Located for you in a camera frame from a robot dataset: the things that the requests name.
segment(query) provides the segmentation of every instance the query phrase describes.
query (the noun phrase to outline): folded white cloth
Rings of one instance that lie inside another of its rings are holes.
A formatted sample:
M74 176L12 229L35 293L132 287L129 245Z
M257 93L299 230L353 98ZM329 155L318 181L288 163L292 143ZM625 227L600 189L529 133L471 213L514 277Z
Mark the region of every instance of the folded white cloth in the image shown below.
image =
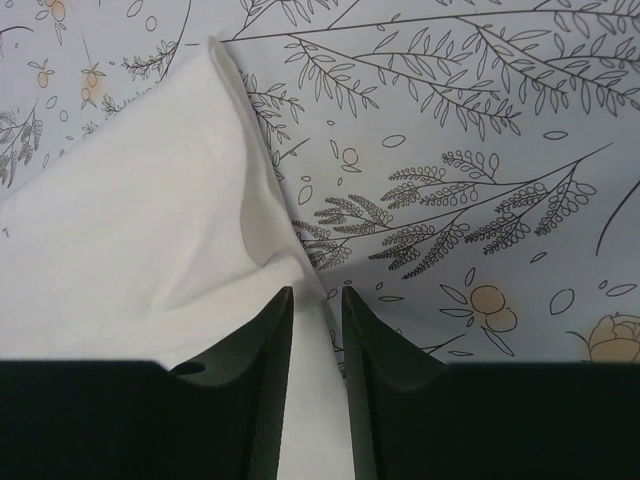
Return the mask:
M241 79L211 39L0 204L0 356L170 368L285 285L281 479L352 479L346 392Z

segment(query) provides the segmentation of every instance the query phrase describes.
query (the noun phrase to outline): dark green plastic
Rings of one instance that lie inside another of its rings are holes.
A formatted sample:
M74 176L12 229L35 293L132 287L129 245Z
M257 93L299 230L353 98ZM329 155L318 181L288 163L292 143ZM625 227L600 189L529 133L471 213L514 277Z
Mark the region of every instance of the dark green plastic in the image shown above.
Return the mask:
M275 480L292 325L287 287L173 374L0 362L0 478Z
M638 478L640 366L445 365L343 291L357 480Z

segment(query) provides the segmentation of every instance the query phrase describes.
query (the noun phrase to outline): orange flower illustration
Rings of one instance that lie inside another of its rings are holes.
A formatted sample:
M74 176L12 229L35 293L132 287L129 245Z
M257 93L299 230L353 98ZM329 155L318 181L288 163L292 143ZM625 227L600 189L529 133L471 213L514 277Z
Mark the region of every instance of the orange flower illustration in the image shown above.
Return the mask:
M640 353L640 317L607 315L591 331L589 358L594 362L634 362Z

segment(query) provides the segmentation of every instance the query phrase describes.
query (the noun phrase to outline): floral patterned paper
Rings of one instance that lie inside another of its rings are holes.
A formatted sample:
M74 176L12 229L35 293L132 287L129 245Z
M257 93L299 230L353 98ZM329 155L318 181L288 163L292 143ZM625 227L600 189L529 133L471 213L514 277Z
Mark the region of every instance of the floral patterned paper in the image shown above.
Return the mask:
M0 198L206 35L339 360L343 285L444 361L636 360L640 0L4 1Z

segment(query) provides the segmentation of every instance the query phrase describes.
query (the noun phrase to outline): yellow circle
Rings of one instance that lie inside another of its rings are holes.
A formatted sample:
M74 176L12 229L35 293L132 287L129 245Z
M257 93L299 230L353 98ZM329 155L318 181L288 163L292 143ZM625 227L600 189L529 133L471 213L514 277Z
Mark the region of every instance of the yellow circle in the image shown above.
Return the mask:
M40 88L47 88L47 85L49 85L49 77L46 73L40 72L38 74L38 85L40 85Z
M93 72L87 73L87 84L91 88L95 87L98 84L98 76Z
M471 304L476 311L490 315L504 308L506 301L500 291L491 285L484 285L471 292Z
M505 308L497 313L487 315L487 327L494 332L508 332L516 328L518 317L510 309Z
M65 17L64 5L60 2L54 3L51 7L51 14L56 22L63 21Z

